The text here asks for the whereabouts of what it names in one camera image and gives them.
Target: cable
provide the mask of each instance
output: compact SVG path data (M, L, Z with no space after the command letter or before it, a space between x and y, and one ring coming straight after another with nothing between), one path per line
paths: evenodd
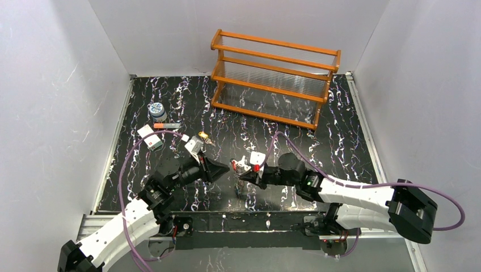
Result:
M346 231L346 237L344 238L343 241L346 241L346 240L347 240L347 236L349 236L349 231Z
M140 254L137 252L137 250L135 249L135 246L132 244L132 240L130 239L130 235L129 235L129 231L127 229L127 221L125 219L125 203L124 203L124 194L122 193L122 177L124 175L124 172L125 172L125 169L127 168L127 162L129 161L130 157L132 157L132 154L134 153L135 149L144 141L144 139L152 136L152 135L156 135L156 134L163 134L163 133L169 133L169 134L173 134L177 137L182 137L182 134L180 133L177 133L177 132L174 132L174 131L170 131L170 130L159 130L159 131L155 131L153 133L150 133L149 135L143 137L142 139L138 140L134 146L129 150L129 152L127 153L127 156L125 156L125 161L124 161L124 164L122 164L122 168L120 169L120 173L119 173L119 184L117 186L117 190L119 191L119 199L120 199L120 207L121 207L121 211L122 211L122 216L123 216L123 219L122 219L122 222L123 222L123 225L124 225L124 234L125 234L125 238L127 240L127 243L129 244L129 247L132 251L132 256L135 256L138 258L138 260L140 261L140 263L142 263L144 265L145 268L147 268L147 271L149 272L153 272L152 269L150 268L150 266L145 262L145 260L142 258L142 256L140 256ZM145 270L143 269L143 267L136 261L135 258L133 258L135 263L137 264L138 268L145 272Z
M175 245L175 235L177 234L177 226L175 226L174 234L172 235L172 243Z
M167 250L169 250L169 249L174 249L174 248L175 248L175 247L171 246L171 247L169 247L169 248L164 249L164 251L163 251L162 254L159 256L159 258L161 258L162 255L164 255L165 251L167 251Z
M342 238L344 236L344 231L341 231L341 237L339 237L339 239L336 241L336 242L341 242L342 241Z
M167 235L171 234L172 231L174 231L174 228L175 228L174 225L172 225L172 228L170 229L170 231L168 233L166 233L164 235L160 235L160 236L167 236Z
M162 253L159 257L154 257L154 258L144 258L144 257L142 257L142 259L144 259L144 261L147 261L147 262L155 262L155 261L159 261L161 259L164 259L165 257L169 256L172 252L173 252L173 250L163 257L162 257L162 255L163 255L163 253ZM130 254L132 255L132 258L138 259L137 256L135 256L132 252L130 252Z
M354 248L357 246L357 242L359 241L359 229L357 229L356 239L354 240L354 244L352 245L351 249L348 250L346 253L339 256L340 258L346 257L347 255L351 254L354 251Z
M267 150L267 154L265 155L265 159L264 161L262 162L262 164L260 165L261 167L267 162L267 159L269 158L270 154L272 153L272 150L273 150L273 147L274 147L274 142L275 140L277 139L277 137L279 135L282 135L286 140L287 140L287 143L292 147L292 149L294 149L297 154L299 154L299 156L305 161L307 162L312 168L314 168L314 170L316 170L317 172L319 172L322 176L324 176L327 180L331 181L331 182L334 182L336 185L340 185L340 186L345 186L346 188L354 188L354 189L371 189L371 188L380 188L380 187L414 187L414 188L419 188L419 189L424 189L424 190L427 190L427 191L430 191L432 193L435 193L439 196L442 196L444 198L446 198L447 200L449 200L452 204L454 204L456 206L456 208L458 208L459 210L459 213L460 213L460 219L458 221L458 223L452 225L452 226L448 226L448 227L437 227L437 228L433 228L434 231L450 231L450 230L453 230L455 228L458 228L460 227L464 222L465 222L465 219L466 219L466 213L463 209L463 207L461 207L461 205L454 199L452 198L451 196L441 192L441 191L438 191L434 188L431 188L431 187L427 187L427 186L424 186L424 185L420 185L420 184L413 184L413 183L394 183L394 182L391 182L391 183L383 183L383 184L372 184L372 185L348 185L348 184L344 184L340 181L336 181L334 180L331 176L329 176L328 174L326 174L325 172L323 172L321 169L319 169L315 164L313 164L309 159L307 159L306 156L304 156L300 150L294 145L293 142L291 142L291 140L289 140L289 138L282 132L280 131L277 131L274 136L272 137L272 141L271 141L271 145L269 146L269 149Z

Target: small object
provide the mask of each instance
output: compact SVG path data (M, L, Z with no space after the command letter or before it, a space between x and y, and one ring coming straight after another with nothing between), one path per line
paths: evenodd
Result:
M155 122L163 122L167 119L164 106L159 102L150 104L149 113Z
M187 143L189 141L189 139L190 139L190 137L188 135L185 135L185 134L182 135L182 138L181 138L182 141Z
M242 156L242 159L239 161L231 159L231 162L235 165L236 174L239 176L251 169L251 167L247 164L245 156Z
M137 130L138 135L140 135L140 137L142 138L153 132L154 131L149 125L145 125L144 127ZM157 135L152 135L144 139L144 142L147 144L151 151L162 145L162 141Z
M261 152L252 151L249 155L249 164L261 164L265 160L265 154Z
M204 141L199 139L197 136L192 136L192 138L185 144L185 149L189 151L189 153L192 155L192 157L200 163L199 159L199 151L201 151L202 146L204 146Z
M236 161L234 159L230 159L230 163L232 165L232 169L234 170L234 172L237 172L237 167L235 166Z
M207 139L205 140L205 143L208 144L208 145L216 146L216 144L214 143L214 141L211 140L210 138L207 138Z
M154 128L155 129L179 129L180 124L179 123L167 123L167 124L155 123Z
M199 137L204 139L204 140L207 140L209 139L209 135L203 131L199 132Z

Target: white box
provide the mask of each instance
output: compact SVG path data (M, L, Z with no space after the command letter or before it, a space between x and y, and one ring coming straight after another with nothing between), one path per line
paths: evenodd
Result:
M140 137L142 138L153 132L154 131L149 125L145 125L141 129L137 130L138 135L140 135ZM151 151L162 145L162 141L157 135L152 135L147 139L144 139L144 142L147 144Z

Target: jar lid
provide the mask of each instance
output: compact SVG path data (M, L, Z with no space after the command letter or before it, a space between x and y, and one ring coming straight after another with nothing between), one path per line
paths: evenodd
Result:
M164 107L161 103L153 103L149 107L150 114L160 114L164 111Z

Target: small white box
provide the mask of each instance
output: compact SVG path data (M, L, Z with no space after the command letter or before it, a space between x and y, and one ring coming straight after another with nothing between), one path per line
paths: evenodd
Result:
M256 164L260 165L261 163L264 162L264 160L265 160L265 154L261 152L252 151L251 155L249 156L249 164L251 164L252 166Z
M138 135L140 135L140 137L142 138L153 132L154 131L149 125L145 125L141 129L137 130ZM144 142L147 144L151 151L162 145L162 141L157 135L152 135L147 139L144 139Z
M189 141L189 138L190 138L189 136L187 136L187 135L183 134L183 135L182 135L182 139L181 139L181 140L183 140L184 142L186 142L186 143L187 143L187 142Z

